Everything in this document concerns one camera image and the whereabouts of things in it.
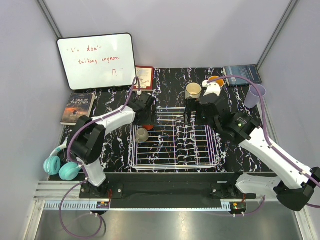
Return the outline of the beige ceramic mug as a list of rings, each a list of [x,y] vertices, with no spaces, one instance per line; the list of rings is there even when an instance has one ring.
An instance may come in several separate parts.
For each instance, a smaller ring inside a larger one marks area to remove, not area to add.
[[[202,87],[195,82],[189,83],[185,88],[185,99],[198,99],[201,96]]]

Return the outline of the small orange red cup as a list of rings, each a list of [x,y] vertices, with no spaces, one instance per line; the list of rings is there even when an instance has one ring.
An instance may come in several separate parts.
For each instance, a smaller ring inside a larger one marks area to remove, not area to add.
[[[147,131],[152,131],[154,129],[153,125],[143,125],[143,128],[145,128]]]

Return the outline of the lilac plastic cup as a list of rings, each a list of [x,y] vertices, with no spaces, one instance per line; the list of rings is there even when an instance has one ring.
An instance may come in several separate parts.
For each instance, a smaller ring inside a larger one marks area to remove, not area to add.
[[[256,88],[251,85],[244,100],[244,106],[248,109],[254,108],[260,101],[260,95],[264,97],[267,93],[265,87],[261,84],[255,84]]]

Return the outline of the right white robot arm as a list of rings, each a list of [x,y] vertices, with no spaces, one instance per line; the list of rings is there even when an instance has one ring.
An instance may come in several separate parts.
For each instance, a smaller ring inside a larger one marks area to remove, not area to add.
[[[230,112],[222,96],[214,93],[200,98],[185,99],[185,123],[191,121],[205,125],[223,139],[240,146],[259,158],[275,174],[263,177],[236,172],[224,184],[221,197],[239,198],[243,194],[255,194],[277,198],[288,209],[299,212],[310,201],[320,182],[319,167],[310,168],[275,144],[259,124],[244,112]]]

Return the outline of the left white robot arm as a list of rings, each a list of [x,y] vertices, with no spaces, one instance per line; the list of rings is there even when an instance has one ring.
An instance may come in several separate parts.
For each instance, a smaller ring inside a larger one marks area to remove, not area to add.
[[[90,192],[97,198],[108,193],[106,175],[101,167],[100,155],[105,136],[125,125],[154,125],[157,99],[143,92],[127,100],[116,110],[97,117],[81,116],[67,142],[67,157],[80,165],[85,179],[91,184]]]

